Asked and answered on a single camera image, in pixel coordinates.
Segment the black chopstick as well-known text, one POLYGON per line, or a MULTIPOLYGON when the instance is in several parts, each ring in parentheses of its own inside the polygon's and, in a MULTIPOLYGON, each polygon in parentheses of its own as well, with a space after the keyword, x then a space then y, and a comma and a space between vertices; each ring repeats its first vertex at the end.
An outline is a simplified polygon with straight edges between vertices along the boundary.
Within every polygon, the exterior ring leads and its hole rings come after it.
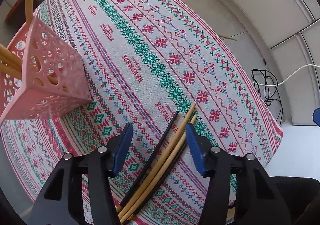
POLYGON ((146 164, 144 165, 143 169, 141 170, 140 174, 138 175, 138 177, 136 178, 136 180, 134 181, 133 185, 131 186, 131 188, 129 189, 129 191, 127 192, 127 194, 125 195, 125 197, 123 198, 123 200, 120 202, 120 204, 117 206, 116 211, 117 213, 120 213, 120 211, 125 207, 125 205, 129 202, 129 200, 131 199, 131 197, 135 194, 135 192, 137 191, 140 182, 144 179, 144 176, 147 172, 147 170, 149 169, 149 167, 151 166, 153 160, 155 159, 160 147, 162 146, 164 140, 166 139, 172 125, 174 124, 174 121, 177 118, 177 115, 179 114, 179 111, 176 111, 173 115, 173 117, 171 118, 166 130, 164 131, 163 135, 161 136, 158 144, 156 145, 155 149, 153 150, 151 156, 149 157, 148 161, 146 162, 146 164))
POLYGON ((177 163, 177 161, 179 160, 181 154, 184 152, 185 148, 187 146, 187 141, 185 141, 182 145, 182 147, 180 148, 180 150, 178 151, 177 155, 174 157, 174 159, 172 160, 172 162, 170 163, 169 167, 167 168, 167 170, 164 172, 164 174, 162 175, 162 177, 159 179, 159 181, 157 182, 157 184, 155 185, 155 187, 151 190, 151 192, 148 194, 148 196, 146 197, 146 199, 139 205, 139 207, 133 212, 133 214, 123 222, 123 224, 128 224, 132 219, 134 219, 136 217, 136 215, 144 208, 144 206, 148 203, 148 201, 153 197, 153 195, 155 194, 155 192, 159 189, 159 187, 162 185, 162 183, 167 179, 167 176, 171 173, 171 170, 173 169, 173 167, 175 166, 175 164, 177 163))

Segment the pink perforated utensil holder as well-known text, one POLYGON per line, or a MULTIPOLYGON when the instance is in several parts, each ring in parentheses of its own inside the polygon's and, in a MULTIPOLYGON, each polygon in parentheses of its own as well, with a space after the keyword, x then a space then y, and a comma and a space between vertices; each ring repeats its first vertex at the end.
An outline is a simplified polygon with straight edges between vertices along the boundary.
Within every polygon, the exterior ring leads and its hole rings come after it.
POLYGON ((1 121, 61 117, 91 101, 81 55, 39 18, 8 45, 22 60, 21 78, 1 73, 1 121))

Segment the bamboo chopstick on floor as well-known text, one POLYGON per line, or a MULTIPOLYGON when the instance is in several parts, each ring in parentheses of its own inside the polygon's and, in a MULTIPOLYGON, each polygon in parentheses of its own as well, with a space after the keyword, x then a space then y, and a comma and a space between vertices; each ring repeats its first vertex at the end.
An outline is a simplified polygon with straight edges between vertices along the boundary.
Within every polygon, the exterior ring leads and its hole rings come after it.
POLYGON ((233 37, 228 37, 228 36, 225 36, 225 35, 218 35, 220 38, 222 39, 228 39, 228 40, 233 40, 233 41, 237 41, 235 38, 233 37))

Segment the patterned red green tablecloth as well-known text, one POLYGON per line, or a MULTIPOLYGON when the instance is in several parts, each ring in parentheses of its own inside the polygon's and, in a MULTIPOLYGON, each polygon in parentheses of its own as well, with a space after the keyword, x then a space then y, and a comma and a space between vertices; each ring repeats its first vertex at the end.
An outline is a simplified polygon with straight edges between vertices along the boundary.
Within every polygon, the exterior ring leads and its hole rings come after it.
MULTIPOLYGON (((117 208, 174 113, 144 179, 193 103, 188 124, 231 158, 228 205, 238 204, 235 222, 263 224, 274 215, 280 197, 265 166, 283 131, 236 57, 192 9, 181 0, 46 0, 38 10, 81 55, 92 99, 57 118, 1 121, 9 161, 33 200, 29 224, 94 224, 88 156, 130 123, 123 168, 109 179, 117 208)), ((187 144, 128 224, 199 224, 208 185, 187 144)))

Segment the red trash bin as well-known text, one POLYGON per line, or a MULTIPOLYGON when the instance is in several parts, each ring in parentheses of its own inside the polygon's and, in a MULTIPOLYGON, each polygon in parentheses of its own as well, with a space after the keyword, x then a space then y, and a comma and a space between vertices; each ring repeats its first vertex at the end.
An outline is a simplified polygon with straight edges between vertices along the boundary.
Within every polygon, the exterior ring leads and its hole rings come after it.
POLYGON ((24 3, 25 0, 17 0, 14 6, 11 8, 11 10, 8 12, 6 18, 4 19, 4 22, 7 22, 10 20, 15 13, 15 11, 24 3))

